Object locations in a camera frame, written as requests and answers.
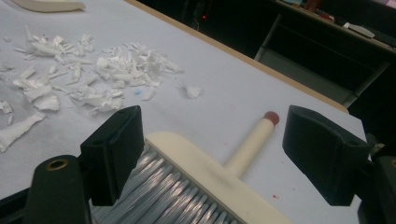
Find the cream brush with red-tipped handle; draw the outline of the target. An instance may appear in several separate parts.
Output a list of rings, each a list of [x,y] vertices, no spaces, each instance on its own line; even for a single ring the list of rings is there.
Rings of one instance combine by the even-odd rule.
[[[146,136],[146,146],[120,198],[92,209],[94,224],[291,224],[240,180],[279,123],[269,111],[226,164],[185,137]]]

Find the pile of white paper scraps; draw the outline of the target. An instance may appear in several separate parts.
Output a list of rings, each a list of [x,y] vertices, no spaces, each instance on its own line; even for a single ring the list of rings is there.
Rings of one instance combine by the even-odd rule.
[[[131,96],[150,101],[184,72],[140,43],[98,49],[87,33],[0,28],[0,155],[22,143],[76,142]]]

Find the black device with red light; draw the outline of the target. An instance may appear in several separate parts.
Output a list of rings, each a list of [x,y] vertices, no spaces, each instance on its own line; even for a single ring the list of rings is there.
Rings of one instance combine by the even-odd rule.
[[[194,30],[199,30],[202,23],[205,23],[210,15],[211,8],[215,0],[191,0],[189,6],[189,26]]]

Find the cream dustpan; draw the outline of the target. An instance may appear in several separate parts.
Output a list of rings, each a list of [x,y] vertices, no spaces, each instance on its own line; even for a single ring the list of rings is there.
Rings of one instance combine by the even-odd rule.
[[[11,0],[18,6],[35,12],[66,12],[83,10],[85,4],[78,0]]]

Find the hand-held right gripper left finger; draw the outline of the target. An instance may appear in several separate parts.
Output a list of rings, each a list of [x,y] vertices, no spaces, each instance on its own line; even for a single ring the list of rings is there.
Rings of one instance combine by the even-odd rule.
[[[92,204],[110,206],[120,197],[145,145],[139,105],[114,113],[81,145]]]

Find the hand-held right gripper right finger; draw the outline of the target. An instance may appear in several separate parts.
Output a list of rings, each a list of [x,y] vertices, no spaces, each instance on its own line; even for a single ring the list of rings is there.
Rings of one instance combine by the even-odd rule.
[[[349,206],[369,145],[316,111],[289,107],[282,147],[326,202]]]

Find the white table frame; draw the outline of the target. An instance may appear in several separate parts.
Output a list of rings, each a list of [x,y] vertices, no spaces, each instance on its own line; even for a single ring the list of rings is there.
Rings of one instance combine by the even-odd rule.
[[[264,0],[273,13],[255,59],[349,107],[396,66],[396,48],[283,0]]]

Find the red objects on desk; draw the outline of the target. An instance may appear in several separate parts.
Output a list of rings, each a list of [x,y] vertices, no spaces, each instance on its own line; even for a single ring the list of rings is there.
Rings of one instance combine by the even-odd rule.
[[[304,0],[304,9],[319,15],[321,18],[332,21],[333,16],[319,8],[321,2],[322,0]]]

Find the white flat object on desk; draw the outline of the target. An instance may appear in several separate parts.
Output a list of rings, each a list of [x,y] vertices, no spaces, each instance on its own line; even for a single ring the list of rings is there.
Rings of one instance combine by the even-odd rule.
[[[375,37],[374,33],[372,33],[371,31],[367,30],[366,28],[364,28],[362,26],[359,26],[359,25],[356,25],[356,24],[351,24],[349,22],[346,22],[344,24],[344,27],[349,29],[349,30],[351,30],[351,31],[353,31],[353,32],[356,32],[356,33],[358,33],[360,35],[368,37],[368,38],[374,38]]]

